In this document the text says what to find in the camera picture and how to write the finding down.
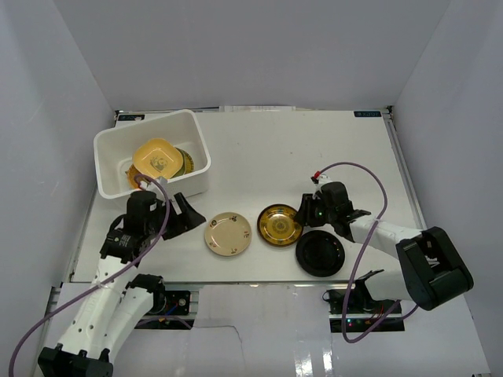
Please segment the yellow ornate round plate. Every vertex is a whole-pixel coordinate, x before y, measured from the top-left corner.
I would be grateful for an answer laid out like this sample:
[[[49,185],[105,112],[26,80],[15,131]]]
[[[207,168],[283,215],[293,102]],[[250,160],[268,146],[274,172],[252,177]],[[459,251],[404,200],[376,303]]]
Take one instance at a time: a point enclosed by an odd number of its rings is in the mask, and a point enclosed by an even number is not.
[[[296,214],[296,209],[286,204],[264,208],[257,219],[259,236],[273,247],[293,245],[303,234],[303,227],[294,219]]]

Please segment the black round plate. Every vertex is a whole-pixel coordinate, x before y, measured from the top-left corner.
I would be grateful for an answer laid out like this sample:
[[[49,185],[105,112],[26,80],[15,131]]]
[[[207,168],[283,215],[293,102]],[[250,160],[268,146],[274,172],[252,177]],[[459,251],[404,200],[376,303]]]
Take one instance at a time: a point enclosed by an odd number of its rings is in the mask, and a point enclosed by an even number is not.
[[[296,244],[296,261],[311,276],[325,278],[342,269],[345,250],[333,234],[313,230],[303,234]]]

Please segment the green square panda dish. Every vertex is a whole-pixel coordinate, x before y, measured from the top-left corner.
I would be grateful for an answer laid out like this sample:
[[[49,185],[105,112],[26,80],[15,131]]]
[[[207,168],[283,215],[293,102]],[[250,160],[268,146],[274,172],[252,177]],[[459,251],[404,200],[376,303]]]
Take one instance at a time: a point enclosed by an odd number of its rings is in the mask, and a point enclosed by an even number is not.
[[[183,163],[182,163],[182,166],[181,168],[178,170],[178,172],[174,175],[174,178],[177,178],[177,177],[180,177],[182,175],[185,175],[185,169],[184,169],[184,157],[182,156],[183,158]]]

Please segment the beige round patterned plate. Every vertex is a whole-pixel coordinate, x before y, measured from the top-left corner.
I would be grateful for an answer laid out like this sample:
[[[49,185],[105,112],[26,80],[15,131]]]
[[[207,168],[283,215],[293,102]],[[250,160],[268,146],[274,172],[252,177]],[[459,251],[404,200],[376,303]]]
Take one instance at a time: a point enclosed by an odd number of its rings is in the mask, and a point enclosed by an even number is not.
[[[208,222],[204,241],[208,248],[219,256],[237,256],[250,246],[252,227],[241,214],[223,212]]]

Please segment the round green-rimmed bamboo plate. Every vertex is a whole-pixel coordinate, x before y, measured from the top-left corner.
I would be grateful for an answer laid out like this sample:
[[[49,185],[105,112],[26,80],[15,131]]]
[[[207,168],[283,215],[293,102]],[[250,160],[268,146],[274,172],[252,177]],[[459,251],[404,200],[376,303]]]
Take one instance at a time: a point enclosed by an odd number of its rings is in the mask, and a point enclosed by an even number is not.
[[[195,167],[192,156],[183,149],[180,149],[180,153],[184,157],[185,174],[192,173],[194,171],[194,167]]]

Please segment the yellow square panda dish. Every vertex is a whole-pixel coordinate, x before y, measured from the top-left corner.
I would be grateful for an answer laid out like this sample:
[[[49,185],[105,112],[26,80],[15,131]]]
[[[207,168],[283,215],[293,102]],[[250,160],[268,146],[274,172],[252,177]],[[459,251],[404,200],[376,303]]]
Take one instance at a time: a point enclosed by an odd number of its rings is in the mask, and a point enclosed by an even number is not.
[[[148,140],[132,156],[135,168],[151,178],[170,179],[180,171],[183,162],[180,151],[163,138]]]

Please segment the round orange woven plate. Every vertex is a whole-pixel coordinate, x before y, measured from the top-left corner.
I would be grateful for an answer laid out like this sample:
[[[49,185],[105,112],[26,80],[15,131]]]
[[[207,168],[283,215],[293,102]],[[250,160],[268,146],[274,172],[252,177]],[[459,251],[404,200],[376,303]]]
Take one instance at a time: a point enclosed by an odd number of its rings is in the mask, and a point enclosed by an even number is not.
[[[132,189],[147,189],[149,187],[149,181],[145,179],[134,164],[130,165],[126,175]]]

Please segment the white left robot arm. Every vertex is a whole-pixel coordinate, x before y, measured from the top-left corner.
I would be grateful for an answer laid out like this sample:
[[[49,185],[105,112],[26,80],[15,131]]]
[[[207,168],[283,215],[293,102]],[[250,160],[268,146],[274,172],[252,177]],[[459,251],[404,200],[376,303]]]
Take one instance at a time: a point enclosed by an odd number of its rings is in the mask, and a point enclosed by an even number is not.
[[[175,310],[163,277],[138,271],[139,256],[159,240],[169,240],[205,223],[182,193],[171,202],[147,191],[133,192],[127,211],[110,225],[100,250],[93,292],[54,347],[38,358],[44,376],[110,376],[113,362],[143,317],[155,320]]]

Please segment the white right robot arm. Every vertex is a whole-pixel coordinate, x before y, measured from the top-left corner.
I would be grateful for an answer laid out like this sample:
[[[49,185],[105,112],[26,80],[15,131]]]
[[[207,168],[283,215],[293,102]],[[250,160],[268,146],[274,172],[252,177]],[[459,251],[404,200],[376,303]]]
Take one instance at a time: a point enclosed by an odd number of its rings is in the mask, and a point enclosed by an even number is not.
[[[412,301],[430,311],[474,287],[445,230],[406,228],[355,209],[341,182],[319,184],[314,193],[304,193],[295,221],[311,228],[331,225],[345,240],[398,260],[399,271],[378,269],[355,281],[355,305],[364,313],[375,312],[384,300]]]

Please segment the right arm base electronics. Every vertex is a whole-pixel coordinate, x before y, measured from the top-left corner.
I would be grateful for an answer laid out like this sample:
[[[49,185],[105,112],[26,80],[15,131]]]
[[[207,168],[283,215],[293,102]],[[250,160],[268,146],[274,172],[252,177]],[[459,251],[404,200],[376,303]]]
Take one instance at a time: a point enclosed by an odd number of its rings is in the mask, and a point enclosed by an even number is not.
[[[329,323],[333,334],[342,333],[343,299],[347,285],[325,291],[321,299],[329,305]],[[393,306],[394,300],[373,300],[362,287],[355,282],[347,304],[346,329],[347,333],[363,333],[376,323]],[[398,304],[393,311],[377,326],[375,332],[405,331],[402,319],[402,306]]]

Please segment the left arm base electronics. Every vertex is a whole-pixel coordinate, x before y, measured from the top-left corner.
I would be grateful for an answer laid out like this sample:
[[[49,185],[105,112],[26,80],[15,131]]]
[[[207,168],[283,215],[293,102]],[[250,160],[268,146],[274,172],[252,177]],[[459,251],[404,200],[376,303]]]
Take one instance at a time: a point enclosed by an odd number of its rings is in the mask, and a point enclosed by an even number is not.
[[[136,329],[142,330],[190,330],[190,291],[166,291],[163,301],[144,315]]]

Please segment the white plastic bin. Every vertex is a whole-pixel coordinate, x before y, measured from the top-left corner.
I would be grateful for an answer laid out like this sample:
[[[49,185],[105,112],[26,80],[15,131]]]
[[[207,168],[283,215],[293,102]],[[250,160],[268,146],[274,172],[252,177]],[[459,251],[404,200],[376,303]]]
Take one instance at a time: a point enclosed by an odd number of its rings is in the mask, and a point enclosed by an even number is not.
[[[176,148],[188,152],[194,161],[194,171],[167,179],[167,193],[184,197],[205,192],[209,186],[209,155],[196,114],[188,109],[166,114],[122,114],[124,120],[103,130],[94,138],[94,161],[97,186],[106,199],[128,198],[132,189],[126,172],[136,150],[148,140],[163,138]]]

